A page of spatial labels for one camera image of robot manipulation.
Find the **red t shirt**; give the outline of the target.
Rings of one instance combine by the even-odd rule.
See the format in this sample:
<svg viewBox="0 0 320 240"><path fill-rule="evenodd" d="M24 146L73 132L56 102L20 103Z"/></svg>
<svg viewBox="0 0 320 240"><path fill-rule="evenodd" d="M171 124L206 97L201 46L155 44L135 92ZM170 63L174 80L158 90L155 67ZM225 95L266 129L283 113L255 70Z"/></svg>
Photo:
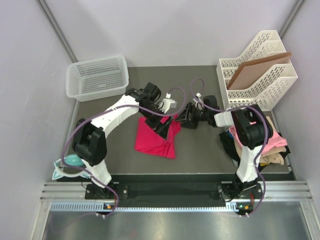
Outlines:
<svg viewBox="0 0 320 240"><path fill-rule="evenodd" d="M175 159L175 137L181 131L180 123L174 120L168 129L167 139L163 139L147 126L145 120L145 117L138 119L134 149L147 155Z"/></svg>

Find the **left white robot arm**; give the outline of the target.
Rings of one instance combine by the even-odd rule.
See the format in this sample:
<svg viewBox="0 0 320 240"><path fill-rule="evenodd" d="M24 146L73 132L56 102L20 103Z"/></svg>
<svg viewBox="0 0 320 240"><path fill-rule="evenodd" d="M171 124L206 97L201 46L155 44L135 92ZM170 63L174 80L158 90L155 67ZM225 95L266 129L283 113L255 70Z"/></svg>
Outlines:
<svg viewBox="0 0 320 240"><path fill-rule="evenodd" d="M177 102L167 93L165 98L156 103L161 96L161 90L148 83L145 88L131 88L101 116L92 120L81 119L76 125L72 149L81 158L94 184L96 192L102 198L109 198L114 191L110 183L112 177L107 169L106 139L108 135L123 121L136 113L145 117L146 126L157 136L166 140L173 117L165 116Z"/></svg>

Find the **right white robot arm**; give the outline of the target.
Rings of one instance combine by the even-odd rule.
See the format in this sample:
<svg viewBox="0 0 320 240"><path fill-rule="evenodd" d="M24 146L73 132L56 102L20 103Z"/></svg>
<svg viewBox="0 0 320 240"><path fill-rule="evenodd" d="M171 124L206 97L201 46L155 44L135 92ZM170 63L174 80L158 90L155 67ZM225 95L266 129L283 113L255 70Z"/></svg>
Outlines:
<svg viewBox="0 0 320 240"><path fill-rule="evenodd" d="M187 129L196 129L199 122L207 122L214 128L235 127L236 136L242 144L242 153L233 181L233 192L239 198L245 198L251 193L257 185L262 151L273 136L273 128L259 105L223 111L214 95L203 98L197 95L175 120Z"/></svg>

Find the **black folded t shirt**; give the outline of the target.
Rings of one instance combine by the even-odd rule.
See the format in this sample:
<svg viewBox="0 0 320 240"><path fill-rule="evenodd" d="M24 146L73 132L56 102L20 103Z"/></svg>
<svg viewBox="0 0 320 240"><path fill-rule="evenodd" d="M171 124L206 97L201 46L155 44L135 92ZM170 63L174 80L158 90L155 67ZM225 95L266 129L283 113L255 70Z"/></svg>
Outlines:
<svg viewBox="0 0 320 240"><path fill-rule="evenodd" d="M232 159L233 164L238 167L241 161L241 157L237 155L235 144L234 144L234 138L231 135L229 131L224 131L221 134L219 134L220 141L222 143L223 149L225 153ZM286 152L281 153L281 156L284 157L284 164L285 164L285 158L291 153L288 146L285 147ZM258 170L261 172L266 166L258 165Z"/></svg>

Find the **brown cardboard sheet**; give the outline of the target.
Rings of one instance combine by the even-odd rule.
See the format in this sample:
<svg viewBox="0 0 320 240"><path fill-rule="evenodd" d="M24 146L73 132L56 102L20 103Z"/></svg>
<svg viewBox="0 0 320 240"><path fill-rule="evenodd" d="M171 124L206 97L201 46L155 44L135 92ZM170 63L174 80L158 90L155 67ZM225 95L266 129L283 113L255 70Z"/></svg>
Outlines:
<svg viewBox="0 0 320 240"><path fill-rule="evenodd" d="M252 86L273 65L286 64L292 56L291 52L245 61L239 65L230 82L228 90L245 90Z"/></svg>

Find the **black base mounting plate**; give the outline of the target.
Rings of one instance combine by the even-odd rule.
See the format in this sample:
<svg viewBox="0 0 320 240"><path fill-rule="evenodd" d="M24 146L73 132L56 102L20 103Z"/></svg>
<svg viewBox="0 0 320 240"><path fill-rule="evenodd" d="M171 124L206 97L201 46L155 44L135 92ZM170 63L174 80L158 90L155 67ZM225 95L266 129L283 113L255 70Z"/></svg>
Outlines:
<svg viewBox="0 0 320 240"><path fill-rule="evenodd" d="M119 207L183 208L221 207L228 200L245 200L262 196L257 184L240 192L235 189L235 174L114 174L110 189L93 183L86 186L86 200L112 201L119 199Z"/></svg>

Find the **white perforated plastic basket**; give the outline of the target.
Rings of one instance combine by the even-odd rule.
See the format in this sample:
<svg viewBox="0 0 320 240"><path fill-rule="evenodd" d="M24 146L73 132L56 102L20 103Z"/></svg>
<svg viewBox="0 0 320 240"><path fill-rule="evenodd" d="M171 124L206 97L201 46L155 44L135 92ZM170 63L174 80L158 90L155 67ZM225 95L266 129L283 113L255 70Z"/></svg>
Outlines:
<svg viewBox="0 0 320 240"><path fill-rule="evenodd" d="M66 72L66 95L79 102L123 95L128 85L128 66L122 55L75 62Z"/></svg>

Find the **pink folded t shirt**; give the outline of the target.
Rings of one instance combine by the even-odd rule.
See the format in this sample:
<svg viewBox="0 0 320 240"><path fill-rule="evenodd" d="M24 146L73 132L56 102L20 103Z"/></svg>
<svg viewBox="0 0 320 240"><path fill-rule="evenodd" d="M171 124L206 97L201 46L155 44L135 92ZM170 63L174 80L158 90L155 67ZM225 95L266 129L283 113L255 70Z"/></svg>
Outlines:
<svg viewBox="0 0 320 240"><path fill-rule="evenodd" d="M277 133L276 128L275 128L271 118L269 116L267 116L266 119L267 119L267 122L270 123L270 125L273 129L273 135L268 140L268 143L264 147L264 149L262 151L262 156L268 156L268 155L272 155L275 153L283 152L283 151L285 151L285 146L288 145L287 140L285 138L281 137ZM234 126L231 126L228 130L229 130L230 134L233 136L233 138L235 140L236 149L240 150L240 155L241 155L243 145L241 144L241 142L238 138L236 128Z"/></svg>

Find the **beige folded t shirt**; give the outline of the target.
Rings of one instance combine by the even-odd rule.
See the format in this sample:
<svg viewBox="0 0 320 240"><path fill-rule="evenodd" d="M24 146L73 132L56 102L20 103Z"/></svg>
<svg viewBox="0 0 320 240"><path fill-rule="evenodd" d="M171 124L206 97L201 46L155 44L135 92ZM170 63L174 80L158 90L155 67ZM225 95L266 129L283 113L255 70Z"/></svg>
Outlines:
<svg viewBox="0 0 320 240"><path fill-rule="evenodd" d="M270 154L270 155L267 155L267 156L262 156L261 154L261 157L260 157L260 165L261 166L266 166L266 165L269 165L269 164L280 164L280 165L284 165L284 156L281 156L281 154L284 154L287 150L286 150L286 147L284 147L284 151L281 151L281 152L278 152L278 153L274 153L274 154ZM241 157L242 155L240 155L240 150L236 149L236 146L235 146L235 150L237 152L237 155L239 157Z"/></svg>

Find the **teal and white hanger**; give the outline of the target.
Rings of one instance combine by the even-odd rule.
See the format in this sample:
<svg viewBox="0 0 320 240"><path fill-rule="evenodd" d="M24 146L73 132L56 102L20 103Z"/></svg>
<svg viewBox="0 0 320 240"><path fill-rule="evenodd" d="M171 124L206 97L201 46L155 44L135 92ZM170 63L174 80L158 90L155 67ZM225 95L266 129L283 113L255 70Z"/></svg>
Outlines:
<svg viewBox="0 0 320 240"><path fill-rule="evenodd" d="M54 171L52 174L52 180L57 181L64 177L66 178L77 178L81 177L89 179L90 175L85 171L80 171L79 168L84 169L86 166L82 159L76 154L67 155L64 158L64 163L61 159L56 160L54 163Z"/></svg>

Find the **cream perforated file organizer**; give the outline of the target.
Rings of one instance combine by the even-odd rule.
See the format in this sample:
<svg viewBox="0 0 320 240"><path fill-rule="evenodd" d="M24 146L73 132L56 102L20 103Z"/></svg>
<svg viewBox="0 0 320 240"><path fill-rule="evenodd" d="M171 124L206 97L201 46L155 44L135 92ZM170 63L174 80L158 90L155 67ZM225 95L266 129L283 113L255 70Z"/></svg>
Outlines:
<svg viewBox="0 0 320 240"><path fill-rule="evenodd" d="M227 89L227 84L240 64L286 52L276 30L262 30L238 57L220 58L216 71L223 107L229 109L258 104L263 111L271 111L298 79L290 60L274 63L257 81L245 89Z"/></svg>

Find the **aluminium frame rail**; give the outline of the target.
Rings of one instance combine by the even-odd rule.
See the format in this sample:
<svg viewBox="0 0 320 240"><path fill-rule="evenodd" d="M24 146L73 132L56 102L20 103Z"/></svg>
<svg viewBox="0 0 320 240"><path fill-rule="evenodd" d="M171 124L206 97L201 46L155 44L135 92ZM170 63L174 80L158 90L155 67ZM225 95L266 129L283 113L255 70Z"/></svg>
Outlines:
<svg viewBox="0 0 320 240"><path fill-rule="evenodd" d="M41 201L83 201L85 187L80 182L47 182L40 195ZM306 181L267 181L264 200L269 202L311 201L311 191Z"/></svg>

